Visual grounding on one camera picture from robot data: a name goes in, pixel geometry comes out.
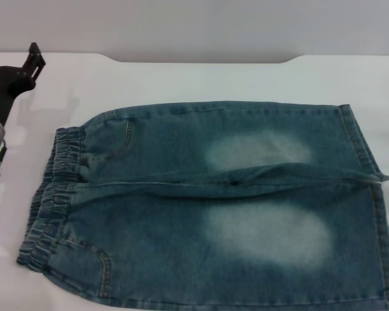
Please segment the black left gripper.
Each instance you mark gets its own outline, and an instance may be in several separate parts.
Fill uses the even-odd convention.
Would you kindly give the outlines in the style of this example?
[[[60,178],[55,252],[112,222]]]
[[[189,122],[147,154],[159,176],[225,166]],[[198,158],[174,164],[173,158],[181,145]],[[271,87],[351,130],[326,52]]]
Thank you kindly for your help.
[[[29,47],[29,55],[22,67],[0,66],[0,124],[4,126],[15,99],[36,87],[46,62],[36,42]]]

